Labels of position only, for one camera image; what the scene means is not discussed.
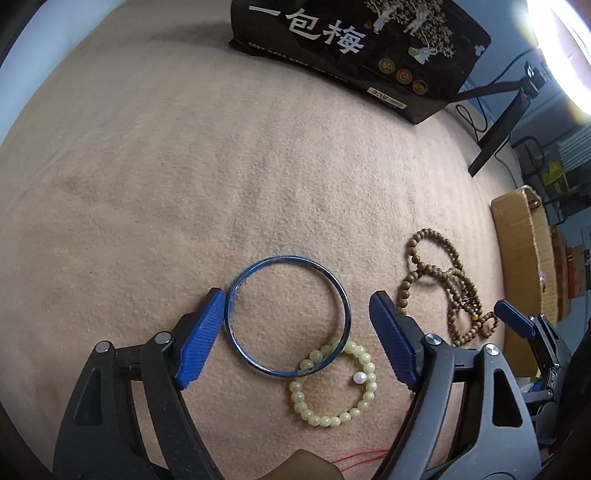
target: bangle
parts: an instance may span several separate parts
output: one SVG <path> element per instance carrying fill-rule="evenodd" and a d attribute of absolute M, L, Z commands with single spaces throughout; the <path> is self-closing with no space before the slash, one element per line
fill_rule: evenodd
<path fill-rule="evenodd" d="M 234 307 L 234 301 L 236 299 L 236 294 L 240 286 L 244 283 L 244 281 L 250 277 L 254 272 L 261 270 L 262 268 L 268 267 L 269 265 L 273 265 L 276 263 L 293 263 L 293 264 L 300 264 L 305 265 L 322 273 L 335 287 L 337 293 L 340 296 L 341 301 L 343 302 L 343 308 L 345 310 L 345 326 L 343 327 L 343 335 L 340 338 L 340 341 L 336 345 L 336 349 L 328 355 L 326 358 L 323 358 L 321 362 L 318 364 L 309 365 L 309 368 L 303 368 L 299 371 L 293 372 L 285 372 L 281 370 L 274 370 L 272 368 L 265 367 L 261 365 L 259 362 L 254 360 L 244 347 L 238 342 L 236 338 L 236 334 L 234 333 L 234 329 L 232 327 L 232 310 Z M 244 272 L 242 272 L 236 280 L 234 280 L 228 295 L 226 297 L 226 309 L 225 309 L 225 323 L 226 323 L 226 330 L 230 336 L 230 342 L 234 349 L 238 352 L 240 356 L 247 361 L 247 363 L 251 366 L 256 368 L 258 371 L 263 372 L 267 375 L 272 375 L 273 377 L 281 377 L 281 378 L 296 378 L 296 377 L 303 377 L 305 375 L 310 375 L 316 372 L 319 372 L 325 367 L 328 367 L 339 355 L 338 352 L 342 351 L 345 348 L 345 344 L 347 339 L 349 338 L 349 334 L 351 331 L 351 305 L 349 303 L 349 299 L 347 298 L 347 294 L 343 286 L 339 283 L 339 280 L 327 269 L 324 268 L 317 262 L 310 260 L 305 257 L 298 257 L 296 255 L 279 255 L 277 257 L 269 257 L 264 260 L 260 260 L 259 262 L 251 265 L 248 267 Z"/>
<path fill-rule="evenodd" d="M 325 356 L 333 351 L 330 345 L 324 345 L 320 350 L 310 352 L 308 358 L 302 360 L 300 367 L 304 368 L 311 363 L 320 362 Z M 344 411 L 338 417 L 329 417 L 327 415 L 317 415 L 314 413 L 305 402 L 306 395 L 303 392 L 303 382 L 306 377 L 298 378 L 289 384 L 291 392 L 291 401 L 294 403 L 294 411 L 298 413 L 302 420 L 308 422 L 308 425 L 313 427 L 338 427 L 342 423 L 347 423 L 355 417 L 359 417 L 361 412 L 369 408 L 369 404 L 375 399 L 375 391 L 378 389 L 377 377 L 375 375 L 375 365 L 371 361 L 371 355 L 365 351 L 361 345 L 356 345 L 354 342 L 347 342 L 343 353 L 349 353 L 359 360 L 361 370 L 353 375 L 353 381 L 359 385 L 363 385 L 365 392 L 361 400 L 357 402 L 357 406 L 349 411 Z"/>

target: translucent blue ring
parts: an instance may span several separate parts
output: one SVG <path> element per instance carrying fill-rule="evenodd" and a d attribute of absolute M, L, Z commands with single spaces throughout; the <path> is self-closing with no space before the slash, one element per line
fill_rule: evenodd
<path fill-rule="evenodd" d="M 326 359 L 322 360 L 319 364 L 315 365 L 312 368 L 309 368 L 308 370 L 296 370 L 293 372 L 285 372 L 282 370 L 274 370 L 272 368 L 268 368 L 264 365 L 261 365 L 259 362 L 254 360 L 254 358 L 251 357 L 246 352 L 246 350 L 244 350 L 244 347 L 240 344 L 240 342 L 238 342 L 238 339 L 236 338 L 236 334 L 234 333 L 234 329 L 232 327 L 232 309 L 234 307 L 234 301 L 236 299 L 236 294 L 238 293 L 238 289 L 240 288 L 240 286 L 254 272 L 276 263 L 295 263 L 314 268 L 315 270 L 322 273 L 334 285 L 336 291 L 339 293 L 340 299 L 343 302 L 343 308 L 345 309 L 345 326 L 343 328 L 343 335 L 341 336 L 336 349 L 333 350 L 333 352 Z M 328 367 L 343 351 L 343 349 L 345 348 L 345 344 L 347 343 L 347 339 L 349 338 L 349 334 L 351 333 L 351 305 L 349 303 L 349 299 L 347 298 L 345 289 L 340 284 L 339 280 L 337 280 L 337 278 L 327 268 L 324 268 L 319 263 L 314 262 L 313 260 L 310 260 L 305 257 L 298 257 L 296 255 L 278 255 L 276 257 L 266 258 L 264 260 L 261 260 L 260 262 L 251 265 L 244 272 L 242 272 L 236 280 L 234 280 L 234 283 L 230 287 L 230 290 L 226 297 L 226 309 L 224 312 L 224 320 L 226 322 L 226 330 L 228 330 L 228 334 L 230 335 L 232 346 L 238 352 L 238 354 L 242 356 L 244 360 L 247 361 L 247 363 L 251 367 L 256 368 L 259 372 L 271 375 L 273 377 L 295 378 L 310 375 L 319 372 L 325 367 Z"/>

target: beige blanket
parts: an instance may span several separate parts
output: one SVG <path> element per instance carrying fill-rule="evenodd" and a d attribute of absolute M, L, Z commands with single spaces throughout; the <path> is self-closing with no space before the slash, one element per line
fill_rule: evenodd
<path fill-rule="evenodd" d="M 478 146 L 464 126 L 440 112 L 414 127 L 301 67 L 233 51 L 231 37 L 229 0 L 129 1 L 62 62 L 0 149 L 0 398 L 47 465 L 94 344 L 144 343 L 266 256 L 305 255 L 338 276 L 351 339 L 375 359 L 379 389 L 355 421 L 311 428 L 286 383 L 247 367 L 221 334 L 185 398 L 228 480 L 261 476 L 298 448 L 332 460 L 390 446 L 410 395 L 368 299 L 395 296 L 417 229 L 454 242 L 485 308 L 503 295 L 489 203 L 513 185 L 495 160 L 470 178 Z M 432 245 L 419 249 L 450 264 Z M 439 286 L 413 287 L 408 311 L 449 338 Z M 235 318 L 243 344 L 276 368 L 295 368 L 341 322 L 318 275 L 284 266 L 247 283 Z M 308 403 L 351 408 L 354 371 L 339 359 L 307 384 Z M 370 478 L 377 466 L 346 476 Z"/>

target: net weight label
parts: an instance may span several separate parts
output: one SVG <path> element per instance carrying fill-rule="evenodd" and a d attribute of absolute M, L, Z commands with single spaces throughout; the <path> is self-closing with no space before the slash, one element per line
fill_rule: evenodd
<path fill-rule="evenodd" d="M 390 95 L 386 95 L 385 93 L 380 92 L 379 90 L 376 90 L 373 87 L 368 88 L 368 93 L 372 94 L 374 97 L 377 97 L 386 103 L 389 103 L 390 105 L 394 105 L 395 107 L 400 108 L 401 110 L 404 110 L 407 107 L 405 103 L 399 102 L 395 98 L 390 97 Z"/>

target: white pearl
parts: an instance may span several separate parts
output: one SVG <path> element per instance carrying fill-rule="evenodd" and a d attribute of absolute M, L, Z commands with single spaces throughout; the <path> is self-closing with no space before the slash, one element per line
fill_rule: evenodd
<path fill-rule="evenodd" d="M 296 413 L 301 413 L 304 410 L 308 410 L 308 405 L 305 401 L 299 401 L 298 403 L 294 403 L 294 410 Z"/>
<path fill-rule="evenodd" d="M 371 355 L 368 353 L 363 353 L 360 357 L 359 357 L 359 363 L 361 365 L 365 365 L 371 362 Z"/>
<path fill-rule="evenodd" d="M 301 390 L 301 382 L 294 380 L 290 383 L 290 392 L 299 392 Z"/>
<path fill-rule="evenodd" d="M 291 401 L 293 403 L 298 403 L 301 401 L 304 401 L 306 399 L 306 396 L 304 395 L 304 392 L 293 392 L 291 394 Z"/>
<path fill-rule="evenodd" d="M 353 350 L 353 356 L 356 358 L 359 358 L 364 353 L 365 353 L 365 348 L 362 347 L 361 345 L 356 346 L 355 350 Z"/>
<path fill-rule="evenodd" d="M 355 342 L 348 341 L 345 344 L 345 353 L 349 353 L 349 354 L 353 353 L 353 351 L 355 350 L 356 347 L 357 347 L 357 345 L 355 345 Z"/>
<path fill-rule="evenodd" d="M 320 417 L 318 415 L 310 415 L 308 417 L 308 424 L 312 425 L 313 427 L 317 427 L 318 425 L 320 425 Z"/>
<path fill-rule="evenodd" d="M 320 347 L 320 352 L 324 358 L 328 357 L 332 352 L 332 347 L 330 345 L 323 345 Z"/>
<path fill-rule="evenodd" d="M 375 364 L 373 364 L 372 362 L 365 364 L 363 366 L 363 371 L 367 374 L 372 374 L 375 371 Z"/>
<path fill-rule="evenodd" d="M 314 366 L 314 362 L 312 360 L 309 360 L 308 358 L 306 358 L 305 360 L 302 360 L 300 363 L 301 370 L 309 370 L 313 366 Z"/>
<path fill-rule="evenodd" d="M 363 372 L 356 372 L 355 375 L 353 375 L 353 381 L 358 385 L 362 385 L 367 379 L 368 376 Z"/>
<path fill-rule="evenodd" d="M 320 350 L 312 350 L 308 358 L 315 364 L 319 364 L 322 360 L 324 360 L 324 355 L 322 355 Z"/>

